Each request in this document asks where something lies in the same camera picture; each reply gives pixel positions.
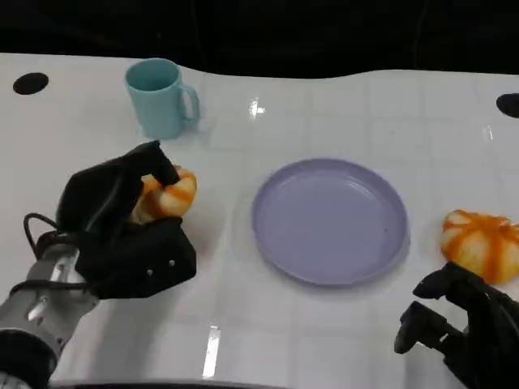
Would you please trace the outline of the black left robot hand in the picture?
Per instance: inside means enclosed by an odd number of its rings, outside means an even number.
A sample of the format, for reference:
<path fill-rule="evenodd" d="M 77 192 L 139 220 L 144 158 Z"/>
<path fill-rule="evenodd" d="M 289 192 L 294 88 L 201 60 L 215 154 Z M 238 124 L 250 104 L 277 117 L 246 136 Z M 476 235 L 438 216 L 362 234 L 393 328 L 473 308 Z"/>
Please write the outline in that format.
<path fill-rule="evenodd" d="M 163 186 L 179 181 L 158 141 L 74 173 L 58 202 L 58 230 L 85 234 L 103 244 L 115 242 L 142 193 L 142 177 L 149 174 Z"/>

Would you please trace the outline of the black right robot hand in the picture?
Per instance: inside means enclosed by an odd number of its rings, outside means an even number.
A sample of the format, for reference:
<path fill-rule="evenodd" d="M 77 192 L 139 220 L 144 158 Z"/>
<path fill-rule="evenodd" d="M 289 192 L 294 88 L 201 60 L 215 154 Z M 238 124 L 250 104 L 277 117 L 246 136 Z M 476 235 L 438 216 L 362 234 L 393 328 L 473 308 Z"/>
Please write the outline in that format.
<path fill-rule="evenodd" d="M 414 301 L 400 317 L 394 351 L 416 344 L 444 356 L 444 364 L 467 388 L 518 387 L 518 302 L 454 263 L 424 277 L 413 294 L 462 308 L 468 324 L 459 331 L 447 319 Z"/>

